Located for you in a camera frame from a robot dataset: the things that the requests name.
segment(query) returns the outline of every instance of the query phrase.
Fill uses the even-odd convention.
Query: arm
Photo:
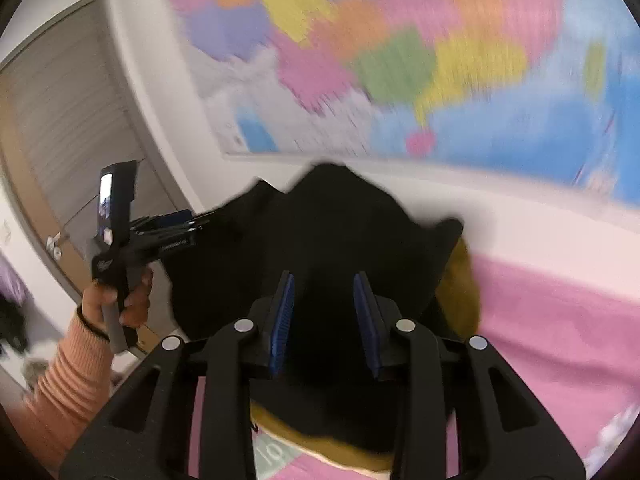
[[[121,321],[138,327],[146,321],[150,270],[130,295]],[[109,398],[113,354],[104,336],[103,304],[115,292],[93,283],[82,296],[58,352],[39,379],[33,397],[8,413],[16,431],[39,462],[56,473],[69,449]]]

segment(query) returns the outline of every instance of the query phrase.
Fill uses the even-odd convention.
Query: black fabric
[[[321,164],[286,194],[257,182],[217,211],[193,249],[162,262],[175,319],[190,338],[244,316],[290,270],[296,301],[284,371],[252,383],[252,398],[302,433],[386,452],[400,392],[370,377],[353,276],[364,270],[404,316],[455,338],[434,290],[461,233],[454,219],[420,226],[348,168]]]

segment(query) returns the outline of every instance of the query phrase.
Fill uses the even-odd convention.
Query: door frame
[[[9,63],[11,63],[25,48],[33,43],[36,38],[49,30],[56,23],[64,20],[66,17],[73,14],[77,10],[82,9],[83,7],[92,3],[96,3],[98,5],[98,8],[100,9],[99,17],[101,18],[101,20],[97,23],[97,25],[98,29],[100,30],[100,46],[102,47],[103,53],[108,62],[106,69],[109,76],[111,77],[112,82],[119,90],[119,93],[124,101],[124,104],[126,106],[126,116],[129,118],[136,140],[139,142],[140,147],[148,157],[154,173],[157,175],[162,188],[166,191],[175,208],[178,210],[190,208],[188,200],[183,195],[180,187],[178,186],[177,182],[173,178],[173,175],[165,164],[164,159],[162,158],[162,155],[158,150],[158,147],[156,146],[156,143],[151,133],[149,132],[148,127],[146,126],[146,122],[142,116],[142,113],[140,112],[140,108],[138,107],[138,102],[136,101],[129,86],[129,82],[127,80],[127,76],[114,40],[113,25],[110,20],[108,0],[79,0],[73,5],[62,10],[62,12],[59,12],[58,14],[53,16],[50,20],[46,21],[43,25],[32,32],[17,47],[15,47],[6,58],[0,60],[0,73],[2,73],[5,67],[7,67],[7,65],[9,65]],[[2,187],[4,188],[4,191],[6,192],[6,195],[9,199],[10,206],[13,209],[20,226],[23,228],[25,234],[27,235],[28,240],[34,247],[41,261],[43,261],[43,263],[47,266],[47,269],[49,269],[53,277],[63,287],[65,292],[75,302],[80,301],[82,297],[81,291],[76,288],[71,280],[69,280],[69,278],[60,269],[55,260],[47,252],[42,241],[36,234],[31,221],[26,215],[22,203],[20,202],[20,198],[16,193],[16,190],[14,189],[14,184],[11,181],[11,177],[7,173],[4,153],[2,153],[1,150],[0,162],[0,185],[2,185]]]

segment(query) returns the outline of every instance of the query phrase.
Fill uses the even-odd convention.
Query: human hand
[[[153,279],[154,272],[147,267],[142,273],[140,284],[124,302],[125,309],[120,314],[123,325],[138,328],[146,322]],[[118,293],[114,288],[94,281],[82,294],[82,316],[87,323],[106,334],[102,306],[114,303],[117,299]]]

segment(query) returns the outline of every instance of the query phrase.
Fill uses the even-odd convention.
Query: gray door
[[[97,229],[100,169],[137,160],[133,218],[184,208],[130,97],[100,0],[87,0],[29,38],[0,71],[4,170],[41,243],[60,233],[56,265],[82,290],[82,259]],[[173,329],[166,275],[154,265],[149,328]]]

